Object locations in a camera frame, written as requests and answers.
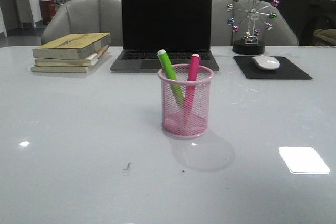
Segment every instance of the mouse pad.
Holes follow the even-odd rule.
[[[286,57],[274,56],[280,63],[276,70],[261,70],[252,60],[252,56],[234,56],[238,66],[248,79],[274,80],[311,80],[311,76],[302,71]]]

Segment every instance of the keyboard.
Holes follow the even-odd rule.
[[[199,54],[201,60],[209,60],[209,56],[206,51],[168,51],[169,58],[171,60],[184,60],[190,59],[192,54]],[[156,60],[158,59],[158,53],[156,51],[127,51],[122,57],[123,60]]]

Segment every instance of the pink marker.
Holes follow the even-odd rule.
[[[190,61],[189,73],[188,73],[188,81],[197,80],[198,69],[200,68],[200,63],[199,63],[200,60],[201,59],[199,57],[199,54],[191,55],[191,61]],[[184,99],[184,104],[183,104],[185,115],[188,115],[190,110],[193,107],[195,88],[196,86],[192,86],[192,85],[186,87],[185,99]]]

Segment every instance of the pen holder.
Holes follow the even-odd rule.
[[[202,135],[208,126],[210,82],[214,75],[199,66],[196,81],[188,81],[189,64],[173,65],[177,80],[158,71],[162,91],[162,127],[169,135],[193,138]]]

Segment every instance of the floor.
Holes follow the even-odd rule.
[[[0,39],[0,47],[9,46],[40,46],[41,35],[44,27],[41,28],[17,28],[7,31],[7,38]]]

